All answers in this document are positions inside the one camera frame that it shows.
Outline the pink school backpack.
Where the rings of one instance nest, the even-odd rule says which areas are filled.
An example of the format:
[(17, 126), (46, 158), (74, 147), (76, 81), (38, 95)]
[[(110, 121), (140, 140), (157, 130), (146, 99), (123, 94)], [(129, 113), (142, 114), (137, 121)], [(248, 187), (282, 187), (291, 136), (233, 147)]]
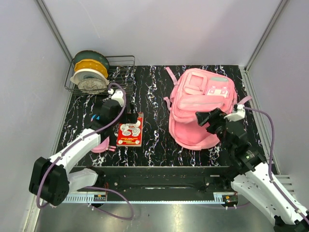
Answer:
[(175, 142), (189, 150), (202, 150), (216, 146), (219, 139), (207, 132), (208, 125), (199, 126), (196, 112), (211, 112), (220, 108), (226, 114), (236, 111), (238, 104), (251, 100), (246, 96), (237, 99), (234, 82), (223, 75), (192, 68), (179, 79), (166, 68), (174, 88), (164, 100), (169, 110), (169, 133)]

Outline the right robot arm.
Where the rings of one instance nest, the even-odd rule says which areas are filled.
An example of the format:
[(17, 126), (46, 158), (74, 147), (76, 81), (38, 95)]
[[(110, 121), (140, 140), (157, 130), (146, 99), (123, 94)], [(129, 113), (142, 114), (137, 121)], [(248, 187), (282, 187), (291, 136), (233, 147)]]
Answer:
[(269, 158), (260, 154), (247, 140), (247, 133), (240, 123), (245, 112), (251, 110), (243, 104), (234, 106), (230, 114), (216, 108), (210, 112), (196, 112), (200, 127), (216, 135), (226, 148), (231, 160), (231, 171), (219, 179), (223, 191), (243, 195), (264, 214), (276, 232), (307, 232), (309, 210), (299, 203), (272, 172), (273, 147)]

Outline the red thirteen-storey treehouse book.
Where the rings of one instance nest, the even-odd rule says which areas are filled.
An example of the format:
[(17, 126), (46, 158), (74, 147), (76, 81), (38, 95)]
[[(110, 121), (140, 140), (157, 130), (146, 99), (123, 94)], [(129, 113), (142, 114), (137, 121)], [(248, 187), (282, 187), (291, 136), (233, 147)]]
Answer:
[(120, 124), (117, 146), (141, 147), (143, 132), (143, 113), (138, 113), (136, 123)]

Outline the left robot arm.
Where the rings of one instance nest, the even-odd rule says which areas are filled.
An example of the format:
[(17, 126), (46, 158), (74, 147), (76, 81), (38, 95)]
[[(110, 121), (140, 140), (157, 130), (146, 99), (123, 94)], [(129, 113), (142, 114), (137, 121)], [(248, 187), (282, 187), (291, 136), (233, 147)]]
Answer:
[(80, 189), (100, 191), (106, 186), (105, 172), (94, 166), (73, 172), (73, 167), (88, 152), (116, 148), (114, 127), (126, 118), (126, 101), (109, 99), (87, 127), (65, 148), (49, 158), (39, 157), (33, 165), (29, 191), (38, 208), (58, 206)]

